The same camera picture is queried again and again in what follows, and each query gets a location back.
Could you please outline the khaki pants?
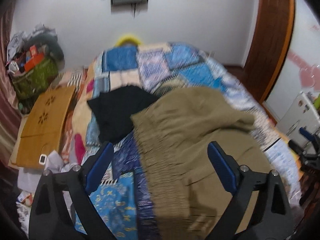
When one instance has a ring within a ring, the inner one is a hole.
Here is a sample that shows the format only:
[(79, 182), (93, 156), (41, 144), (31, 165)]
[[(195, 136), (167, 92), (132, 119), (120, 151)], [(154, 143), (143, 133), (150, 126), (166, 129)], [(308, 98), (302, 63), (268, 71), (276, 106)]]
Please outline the khaki pants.
[(163, 239), (205, 238), (231, 200), (208, 158), (210, 142), (253, 171), (271, 168), (251, 136), (254, 116), (216, 89), (176, 88), (131, 120)]

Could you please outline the blue patchwork bedspread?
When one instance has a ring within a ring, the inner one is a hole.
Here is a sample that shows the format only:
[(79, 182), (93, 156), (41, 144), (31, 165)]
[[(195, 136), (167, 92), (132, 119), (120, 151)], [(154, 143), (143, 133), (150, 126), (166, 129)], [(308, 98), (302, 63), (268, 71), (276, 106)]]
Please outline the blue patchwork bedspread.
[[(301, 187), (293, 155), (267, 114), (243, 85), (222, 64), (185, 43), (124, 46), (104, 51), (92, 62), (83, 79), (72, 116), (75, 135), (81, 137), (87, 157), (97, 153), (99, 127), (88, 100), (101, 92), (134, 85), (162, 97), (176, 88), (208, 87), (218, 90), (234, 109), (252, 114), (251, 136), (270, 166), (279, 171), (294, 217), (303, 211)], [(117, 239), (163, 239), (133, 130), (114, 145), (114, 158), (91, 200)]]

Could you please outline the wooden folding table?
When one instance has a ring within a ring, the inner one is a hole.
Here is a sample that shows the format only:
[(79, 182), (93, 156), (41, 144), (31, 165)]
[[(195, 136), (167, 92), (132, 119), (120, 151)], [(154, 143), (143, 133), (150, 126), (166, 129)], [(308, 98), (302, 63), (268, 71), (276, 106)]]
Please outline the wooden folding table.
[(60, 87), (42, 93), (36, 100), (21, 133), (15, 164), (43, 170), (41, 154), (47, 157), (60, 148), (62, 129), (75, 86)]

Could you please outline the striped pink curtain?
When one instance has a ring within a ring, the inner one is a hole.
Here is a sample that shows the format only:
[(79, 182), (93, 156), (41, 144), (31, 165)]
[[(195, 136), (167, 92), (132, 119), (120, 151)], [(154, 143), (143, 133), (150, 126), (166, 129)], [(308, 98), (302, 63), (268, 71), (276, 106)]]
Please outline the striped pink curtain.
[(12, 2), (1, 14), (1, 164), (4, 166), (8, 165), (21, 123), (16, 92), (5, 68), (14, 9)]

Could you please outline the black garment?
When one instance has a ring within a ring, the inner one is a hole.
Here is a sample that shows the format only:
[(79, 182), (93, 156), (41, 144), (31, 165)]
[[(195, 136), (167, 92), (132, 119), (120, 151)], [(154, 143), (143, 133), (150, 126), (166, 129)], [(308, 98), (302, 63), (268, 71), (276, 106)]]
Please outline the black garment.
[(148, 108), (159, 96), (138, 86), (119, 87), (110, 92), (101, 92), (97, 98), (88, 100), (98, 127), (99, 141), (120, 142), (133, 130), (131, 116)]

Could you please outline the wooden door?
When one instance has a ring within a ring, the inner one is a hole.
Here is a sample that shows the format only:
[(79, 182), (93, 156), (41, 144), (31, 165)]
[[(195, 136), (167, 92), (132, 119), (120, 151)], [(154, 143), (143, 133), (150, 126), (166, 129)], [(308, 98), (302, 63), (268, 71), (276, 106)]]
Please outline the wooden door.
[(283, 66), (295, 14), (295, 0), (259, 0), (257, 21), (244, 66), (244, 85), (259, 103), (268, 96)]

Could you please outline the green bag with clutter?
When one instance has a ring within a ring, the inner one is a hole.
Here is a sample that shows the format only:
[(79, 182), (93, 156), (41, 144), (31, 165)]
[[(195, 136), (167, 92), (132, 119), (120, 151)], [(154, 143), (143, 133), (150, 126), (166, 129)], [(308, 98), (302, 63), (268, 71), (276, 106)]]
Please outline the green bag with clutter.
[(12, 76), (18, 100), (26, 100), (45, 92), (58, 73), (56, 62), (51, 57), (45, 57), (30, 71)]

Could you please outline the grey plush toy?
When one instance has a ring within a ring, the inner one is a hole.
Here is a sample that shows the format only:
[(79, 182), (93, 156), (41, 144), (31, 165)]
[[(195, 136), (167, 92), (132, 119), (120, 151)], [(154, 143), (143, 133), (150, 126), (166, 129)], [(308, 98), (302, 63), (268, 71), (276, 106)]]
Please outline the grey plush toy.
[(41, 47), (47, 46), (47, 54), (50, 55), (56, 61), (64, 60), (64, 53), (57, 41), (57, 37), (47, 33), (41, 33), (30, 38), (24, 44), (24, 50), (29, 50), (31, 46)]

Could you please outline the yellow pillow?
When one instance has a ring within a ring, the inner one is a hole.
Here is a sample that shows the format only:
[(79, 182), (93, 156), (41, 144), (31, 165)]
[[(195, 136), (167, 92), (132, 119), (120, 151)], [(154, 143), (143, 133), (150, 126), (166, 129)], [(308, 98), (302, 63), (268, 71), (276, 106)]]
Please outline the yellow pillow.
[(133, 46), (139, 46), (143, 42), (135, 37), (134, 35), (123, 35), (118, 40), (116, 41), (116, 44), (114, 45), (115, 47), (120, 47), (120, 46), (125, 46), (125, 45), (133, 45)]

